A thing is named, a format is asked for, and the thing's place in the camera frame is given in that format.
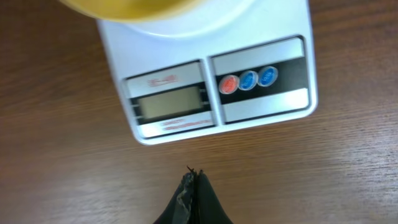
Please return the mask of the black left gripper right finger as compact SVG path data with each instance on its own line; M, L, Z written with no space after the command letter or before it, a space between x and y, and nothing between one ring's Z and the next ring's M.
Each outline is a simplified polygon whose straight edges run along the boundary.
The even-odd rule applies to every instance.
M227 216L215 194L207 175L201 170L195 181L196 223L199 224L233 224Z

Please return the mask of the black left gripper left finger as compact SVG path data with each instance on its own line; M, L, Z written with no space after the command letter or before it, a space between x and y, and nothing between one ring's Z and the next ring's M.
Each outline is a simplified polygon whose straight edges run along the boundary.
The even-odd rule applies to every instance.
M154 224L187 224L190 221L192 202L195 196L197 172L187 167L189 172L183 175L177 189L165 210Z

